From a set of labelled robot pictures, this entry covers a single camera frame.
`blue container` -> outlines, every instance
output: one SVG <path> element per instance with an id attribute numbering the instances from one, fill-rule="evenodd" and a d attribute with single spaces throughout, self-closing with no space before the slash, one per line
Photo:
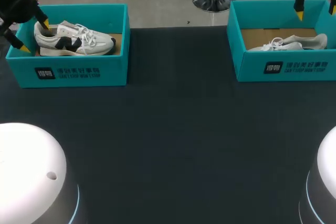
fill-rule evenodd
<path id="1" fill-rule="evenodd" d="M 20 26 L 16 36 L 29 48 L 32 54 L 11 47 L 6 56 L 20 87 L 50 88 L 126 85 L 130 44 L 127 5 L 48 5 L 41 8 L 49 17 L 50 24 L 59 24 L 66 20 L 102 33 L 121 34 L 121 52 L 120 55 L 110 56 L 35 56 L 35 20 L 30 20 Z"/>
<path id="2" fill-rule="evenodd" d="M 231 2 L 227 34 L 238 81 L 336 80 L 336 17 L 329 1 L 306 0 L 302 22 L 293 6 L 294 0 Z M 241 29 L 278 28 L 313 28 L 327 35 L 327 49 L 246 50 Z"/>

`cardboard bottom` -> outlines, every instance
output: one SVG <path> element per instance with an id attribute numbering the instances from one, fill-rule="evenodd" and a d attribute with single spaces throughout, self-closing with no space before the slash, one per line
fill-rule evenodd
<path id="1" fill-rule="evenodd" d="M 292 35 L 299 37 L 315 37 L 316 31 L 312 28 L 301 29 L 242 29 L 241 34 L 245 43 L 246 50 L 256 47 L 262 47 L 270 43 L 274 38 L 286 39 Z"/>
<path id="2" fill-rule="evenodd" d="M 116 50 L 112 55 L 120 55 L 121 52 L 121 42 L 122 42 L 122 34 L 109 34 L 116 40 Z M 35 56 L 40 56 L 39 52 L 35 52 Z"/>

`black tablecloth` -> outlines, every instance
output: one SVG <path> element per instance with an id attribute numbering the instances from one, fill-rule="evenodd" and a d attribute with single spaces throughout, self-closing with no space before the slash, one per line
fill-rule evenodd
<path id="1" fill-rule="evenodd" d="M 335 101 L 335 82 L 238 83 L 225 27 L 133 29 L 126 87 L 24 90 L 0 60 L 0 123 L 59 141 L 92 224 L 298 224 Z"/>

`white sneaker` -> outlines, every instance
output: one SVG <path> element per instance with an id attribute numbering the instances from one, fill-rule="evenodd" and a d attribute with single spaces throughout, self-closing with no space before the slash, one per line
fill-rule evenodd
<path id="1" fill-rule="evenodd" d="M 301 43 L 293 42 L 283 45 L 282 38 L 274 38 L 269 44 L 262 47 L 252 48 L 249 51 L 287 51 L 287 50 L 303 50 Z"/>
<path id="2" fill-rule="evenodd" d="M 290 36 L 281 41 L 284 45 L 299 42 L 302 44 L 303 49 L 326 49 L 328 37 L 325 34 L 319 34 L 314 38 L 301 38 L 298 36 Z"/>
<path id="3" fill-rule="evenodd" d="M 41 47 L 41 56 L 93 56 L 105 55 L 115 48 L 116 40 L 108 34 L 90 30 L 85 26 L 63 21 L 50 25 L 50 31 L 36 22 L 34 34 Z"/>

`stool base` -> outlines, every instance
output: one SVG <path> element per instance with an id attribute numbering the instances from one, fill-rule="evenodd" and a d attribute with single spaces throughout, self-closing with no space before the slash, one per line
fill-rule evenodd
<path id="1" fill-rule="evenodd" d="M 230 9 L 232 0 L 193 0 L 194 5 L 206 12 L 221 13 Z"/>

